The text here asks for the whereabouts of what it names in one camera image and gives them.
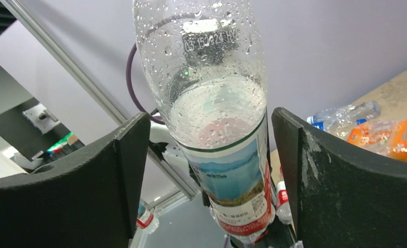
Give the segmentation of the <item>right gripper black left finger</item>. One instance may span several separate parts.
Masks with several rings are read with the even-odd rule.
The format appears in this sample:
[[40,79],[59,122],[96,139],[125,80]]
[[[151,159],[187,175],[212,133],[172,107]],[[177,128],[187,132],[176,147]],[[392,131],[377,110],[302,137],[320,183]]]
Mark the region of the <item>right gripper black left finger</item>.
[[149,134],[139,113],[31,174],[0,178],[0,247],[128,247]]

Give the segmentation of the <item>water bottle lake picture label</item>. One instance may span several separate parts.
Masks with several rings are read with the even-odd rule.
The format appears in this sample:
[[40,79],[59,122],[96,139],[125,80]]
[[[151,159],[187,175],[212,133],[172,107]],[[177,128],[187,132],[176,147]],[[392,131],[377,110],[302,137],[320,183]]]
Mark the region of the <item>water bottle lake picture label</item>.
[[134,1],[156,107],[218,225],[255,243],[275,219],[267,78],[250,1]]

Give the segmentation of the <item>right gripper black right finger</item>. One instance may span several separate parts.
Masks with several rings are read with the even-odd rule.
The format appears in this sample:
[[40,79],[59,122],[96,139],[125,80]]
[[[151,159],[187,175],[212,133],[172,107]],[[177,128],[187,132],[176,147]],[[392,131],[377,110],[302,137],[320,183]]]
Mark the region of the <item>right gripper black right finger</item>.
[[283,107],[272,113],[305,247],[407,247],[407,163],[347,143]]

